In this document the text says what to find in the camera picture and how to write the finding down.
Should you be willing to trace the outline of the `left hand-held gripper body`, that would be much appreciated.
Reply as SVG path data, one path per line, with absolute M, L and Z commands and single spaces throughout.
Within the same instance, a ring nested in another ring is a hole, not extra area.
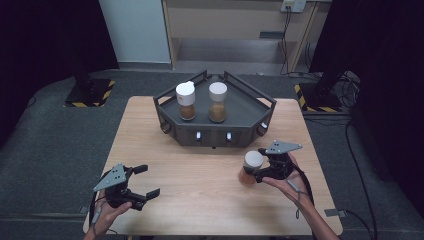
M 133 193 L 128 188 L 129 179 L 133 175 L 132 168 L 118 163 L 103 174 L 99 182 L 94 186 L 93 191 L 104 190 L 105 198 L 113 208 L 117 208 L 123 203 L 131 202 L 132 209 L 141 211 L 147 200 L 145 196 Z

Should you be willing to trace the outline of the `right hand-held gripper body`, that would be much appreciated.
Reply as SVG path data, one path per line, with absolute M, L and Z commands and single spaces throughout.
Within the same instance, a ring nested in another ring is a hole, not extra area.
M 288 153 L 301 148 L 301 144 L 274 140 L 267 148 L 269 155 L 269 166 L 267 168 L 272 171 L 271 178 L 283 180 L 288 177 L 294 170 L 293 162 Z

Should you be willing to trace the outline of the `spice jar with orange powder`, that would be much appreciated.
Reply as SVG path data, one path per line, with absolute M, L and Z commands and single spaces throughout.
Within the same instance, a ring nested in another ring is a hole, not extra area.
M 262 167 L 263 162 L 263 155 L 260 152 L 247 152 L 244 156 L 243 166 L 238 174 L 239 182 L 246 186 L 255 184 L 254 172 Z

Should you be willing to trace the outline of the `dark grey spice rack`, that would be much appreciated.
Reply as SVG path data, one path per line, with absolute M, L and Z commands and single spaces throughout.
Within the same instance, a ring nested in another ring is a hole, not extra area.
M 225 72 L 213 75 L 202 71 L 190 79 L 195 87 L 195 117 L 180 117 L 173 87 L 153 97 L 161 130 L 183 146 L 246 147 L 268 131 L 276 101 L 243 79 Z M 227 86 L 226 119 L 214 123 L 208 117 L 211 98 L 209 86 Z

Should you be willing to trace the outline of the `spice jar with tan powder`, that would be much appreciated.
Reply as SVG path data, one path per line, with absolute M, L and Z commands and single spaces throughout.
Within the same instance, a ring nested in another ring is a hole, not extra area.
M 226 95 L 227 86 L 223 82 L 214 82 L 209 86 L 209 97 L 211 100 L 209 119 L 215 123 L 223 122 L 226 119 Z

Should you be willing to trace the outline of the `spice jar with yellow button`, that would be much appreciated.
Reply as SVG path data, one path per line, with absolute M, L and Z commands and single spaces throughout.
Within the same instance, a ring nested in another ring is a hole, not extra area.
M 180 83 L 176 89 L 180 117 L 183 120 L 192 120 L 195 115 L 195 86 L 192 81 Z

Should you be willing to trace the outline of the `person's right hand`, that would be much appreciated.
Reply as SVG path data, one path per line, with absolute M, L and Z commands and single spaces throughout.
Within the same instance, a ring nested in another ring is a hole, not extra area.
M 297 170 L 294 170 L 284 180 L 264 177 L 262 182 L 279 189 L 297 207 L 311 204 L 305 182 Z

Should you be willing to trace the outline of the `person's left hand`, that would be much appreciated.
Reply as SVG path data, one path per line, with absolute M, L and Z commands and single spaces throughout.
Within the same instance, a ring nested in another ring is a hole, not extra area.
M 126 202 L 117 208 L 113 208 L 105 200 L 98 201 L 96 204 L 96 209 L 100 210 L 100 215 L 98 216 L 95 224 L 92 225 L 88 231 L 93 230 L 95 233 L 106 233 L 113 224 L 113 222 L 120 215 L 127 212 L 131 207 L 131 202 Z

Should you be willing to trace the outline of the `striped black stand base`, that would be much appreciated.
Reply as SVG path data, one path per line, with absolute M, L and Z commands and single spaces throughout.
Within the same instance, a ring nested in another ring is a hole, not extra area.
M 108 99 L 115 82 L 111 79 L 89 79 L 76 82 L 64 105 L 66 107 L 101 107 Z
M 317 83 L 298 83 L 294 86 L 300 107 L 308 112 L 342 112 L 342 103 L 331 88 L 321 89 Z

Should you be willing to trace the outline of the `black stand pole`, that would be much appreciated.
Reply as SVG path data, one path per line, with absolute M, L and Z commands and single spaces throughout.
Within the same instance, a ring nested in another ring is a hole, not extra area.
M 85 94 L 94 93 L 94 85 L 86 69 L 77 62 L 74 67 L 74 77 L 78 88 Z
M 342 78 L 345 71 L 337 68 L 329 68 L 323 72 L 315 87 L 315 94 L 318 98 L 326 98 L 333 86 Z

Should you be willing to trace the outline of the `wooden shelf unit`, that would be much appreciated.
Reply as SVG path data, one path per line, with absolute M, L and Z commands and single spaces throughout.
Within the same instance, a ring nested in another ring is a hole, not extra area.
M 186 39 L 272 40 L 283 70 L 296 69 L 306 45 L 321 35 L 332 0 L 306 0 L 302 13 L 281 12 L 283 0 L 162 0 L 171 64 Z

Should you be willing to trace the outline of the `black curtain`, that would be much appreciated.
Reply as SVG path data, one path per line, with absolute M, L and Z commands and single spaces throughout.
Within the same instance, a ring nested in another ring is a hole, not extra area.
M 359 78 L 364 147 L 424 215 L 424 0 L 332 0 L 311 70 Z
M 75 79 L 77 62 L 88 74 L 118 67 L 99 0 L 0 0 L 0 146 L 30 98 Z

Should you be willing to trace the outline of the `white power outlet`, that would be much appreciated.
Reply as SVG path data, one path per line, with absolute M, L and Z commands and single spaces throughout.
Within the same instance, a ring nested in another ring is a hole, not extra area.
M 306 6 L 306 0 L 283 0 L 280 11 L 302 13 Z

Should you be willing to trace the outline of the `white wall panel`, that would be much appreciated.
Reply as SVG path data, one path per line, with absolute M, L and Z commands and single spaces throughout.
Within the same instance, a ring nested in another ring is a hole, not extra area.
M 171 63 L 162 0 L 99 3 L 119 63 Z

